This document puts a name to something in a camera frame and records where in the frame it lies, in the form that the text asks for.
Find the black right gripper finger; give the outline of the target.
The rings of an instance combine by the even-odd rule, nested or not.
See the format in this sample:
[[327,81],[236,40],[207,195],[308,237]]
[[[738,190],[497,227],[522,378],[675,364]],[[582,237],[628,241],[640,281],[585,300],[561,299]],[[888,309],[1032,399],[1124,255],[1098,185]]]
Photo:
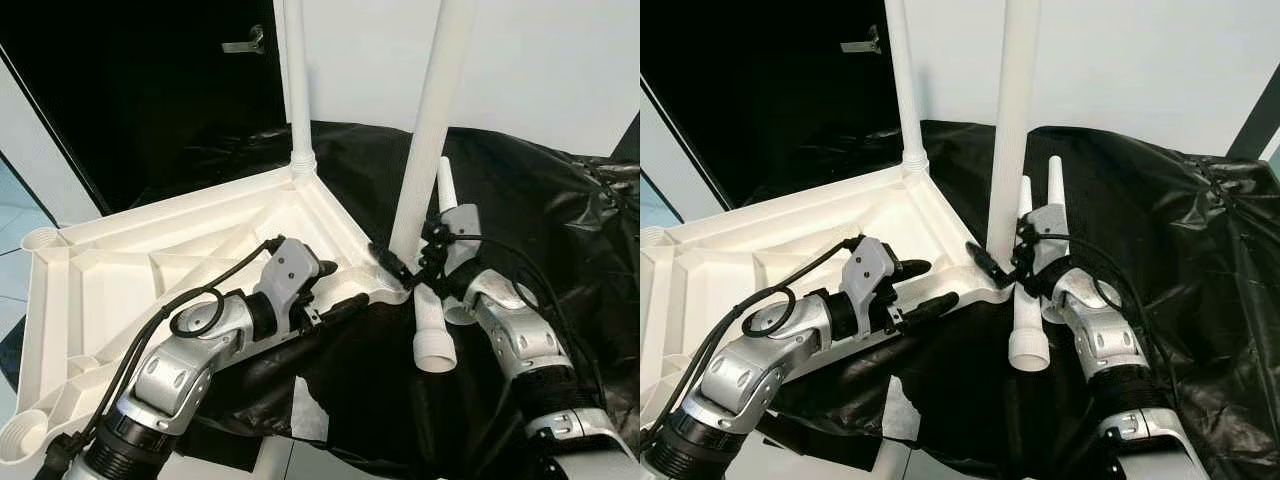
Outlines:
[[1005,271],[998,261],[982,246],[974,242],[965,243],[965,251],[978,266],[978,269],[995,284],[995,285],[1010,285],[1011,276]]
[[376,243],[369,243],[367,250],[378,265],[389,273],[403,289],[413,288],[413,274],[394,252]]

